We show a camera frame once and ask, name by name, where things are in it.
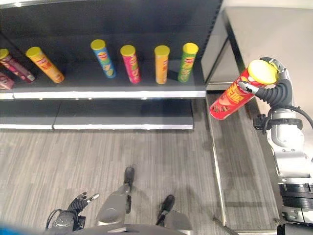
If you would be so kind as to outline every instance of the gray carpet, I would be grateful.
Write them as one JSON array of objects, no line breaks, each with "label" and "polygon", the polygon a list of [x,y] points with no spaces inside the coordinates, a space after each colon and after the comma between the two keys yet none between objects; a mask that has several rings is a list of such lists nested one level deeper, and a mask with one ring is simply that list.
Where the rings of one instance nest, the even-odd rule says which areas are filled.
[{"label": "gray carpet", "polygon": [[[227,234],[212,222],[220,209],[203,100],[193,102],[193,111],[193,131],[1,131],[1,221],[44,229],[50,211],[66,209],[80,192],[98,192],[82,213],[91,227],[133,165],[127,223],[154,224],[171,193],[174,209],[189,216],[197,234]],[[227,217],[234,229],[273,229],[274,199],[251,124],[244,108],[213,121]]]}]

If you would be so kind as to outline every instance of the metal rod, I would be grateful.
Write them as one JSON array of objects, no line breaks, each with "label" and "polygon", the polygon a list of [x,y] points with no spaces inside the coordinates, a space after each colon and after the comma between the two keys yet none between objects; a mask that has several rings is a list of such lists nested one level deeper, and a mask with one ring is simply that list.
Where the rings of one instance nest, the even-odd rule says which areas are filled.
[{"label": "metal rod", "polygon": [[222,46],[222,48],[221,48],[221,50],[220,50],[220,53],[216,57],[216,60],[215,60],[213,66],[211,68],[211,71],[210,71],[208,77],[206,78],[206,80],[204,82],[206,86],[208,85],[209,81],[211,80],[213,74],[215,73],[215,70],[217,69],[218,65],[220,64],[220,62],[221,62],[221,60],[222,60],[222,58],[223,58],[223,56],[224,56],[224,54],[226,52],[226,49],[228,48],[229,45],[230,45],[230,42],[229,42],[229,39],[227,37],[225,42],[224,42],[224,44],[223,44],[223,46]]},{"label": "metal rod", "polygon": [[215,140],[214,140],[214,133],[213,133],[213,126],[212,126],[212,120],[211,116],[208,113],[207,118],[209,121],[209,128],[210,128],[210,134],[212,138],[212,149],[213,149],[213,156],[214,156],[214,169],[215,169],[215,176],[216,176],[216,181],[217,185],[219,188],[219,198],[220,198],[220,205],[221,205],[221,211],[222,211],[222,225],[226,226],[226,211],[225,211],[225,201],[224,201],[224,194],[223,194],[223,189],[222,189],[222,181],[221,181],[221,174],[220,174],[220,168],[219,168],[219,163],[217,159],[217,154],[216,154],[216,148],[215,148]]},{"label": "metal rod", "polygon": [[276,235],[276,230],[235,230],[238,235]]},{"label": "metal rod", "polygon": [[224,226],[222,224],[222,222],[217,219],[217,218],[213,218],[213,221],[216,222],[218,225],[220,225],[221,228],[223,228],[226,232],[228,232],[229,234],[231,235],[238,235],[238,233],[236,233],[234,230],[232,230],[231,228],[227,227],[227,226]]}]

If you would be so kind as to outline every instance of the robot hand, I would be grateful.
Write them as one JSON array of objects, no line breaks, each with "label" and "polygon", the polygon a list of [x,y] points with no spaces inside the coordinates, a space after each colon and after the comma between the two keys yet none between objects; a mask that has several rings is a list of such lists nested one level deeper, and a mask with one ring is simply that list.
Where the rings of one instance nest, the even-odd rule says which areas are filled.
[{"label": "robot hand", "polygon": [[69,205],[68,211],[76,211],[77,214],[83,211],[83,209],[94,199],[99,197],[99,194],[95,194],[87,199],[87,192],[80,193]]}]

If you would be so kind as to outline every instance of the yellow lid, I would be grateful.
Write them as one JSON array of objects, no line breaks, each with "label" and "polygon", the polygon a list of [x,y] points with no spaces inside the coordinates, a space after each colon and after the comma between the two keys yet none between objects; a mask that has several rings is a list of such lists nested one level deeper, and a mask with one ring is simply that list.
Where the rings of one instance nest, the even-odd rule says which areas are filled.
[{"label": "yellow lid", "polygon": [[7,57],[9,54],[8,49],[0,49],[0,60],[2,60],[4,57]]},{"label": "yellow lid", "polygon": [[30,49],[27,50],[26,56],[27,57],[33,57],[38,54],[42,53],[40,47],[31,47]]},{"label": "yellow lid", "polygon": [[194,43],[186,43],[182,50],[187,54],[197,54],[199,47]]},{"label": "yellow lid", "polygon": [[248,72],[255,81],[264,85],[274,84],[277,81],[277,70],[264,60],[253,60],[248,66]]},{"label": "yellow lid", "polygon": [[170,48],[165,45],[157,46],[155,48],[156,55],[169,55],[169,53],[170,53]]},{"label": "yellow lid", "polygon": [[96,40],[92,41],[92,43],[90,44],[90,47],[93,50],[100,50],[100,49],[106,47],[106,43],[105,43],[105,41],[103,41],[101,39],[96,39]]},{"label": "yellow lid", "polygon": [[121,54],[124,56],[131,56],[131,55],[134,55],[136,52],[135,47],[133,47],[132,45],[122,46],[120,51],[121,51]]}]

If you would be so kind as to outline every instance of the black cable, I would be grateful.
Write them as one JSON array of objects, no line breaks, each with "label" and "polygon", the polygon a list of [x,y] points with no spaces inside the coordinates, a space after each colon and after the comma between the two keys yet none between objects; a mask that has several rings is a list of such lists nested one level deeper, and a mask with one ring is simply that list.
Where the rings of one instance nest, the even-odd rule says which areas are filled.
[{"label": "black cable", "polygon": [[301,114],[302,116],[304,116],[308,120],[308,122],[310,123],[310,125],[311,125],[311,127],[313,129],[313,119],[305,111],[300,109],[300,107],[294,107],[294,106],[291,106],[291,105],[277,105],[277,106],[271,108],[269,110],[269,112],[268,112],[268,119],[266,120],[265,125],[264,125],[264,127],[262,129],[262,133],[263,134],[266,134],[266,130],[267,130],[267,127],[268,127],[268,122],[271,120],[272,113],[276,109],[290,109],[290,110],[293,110],[293,111]]},{"label": "black cable", "polygon": [[56,212],[61,213],[61,211],[62,211],[61,209],[55,209],[55,210],[53,210],[53,211],[50,213],[50,215],[48,216],[47,222],[46,222],[46,224],[45,224],[45,230],[46,230],[46,231],[48,230],[49,224],[50,224],[52,218],[54,217],[54,215],[56,214]]}]

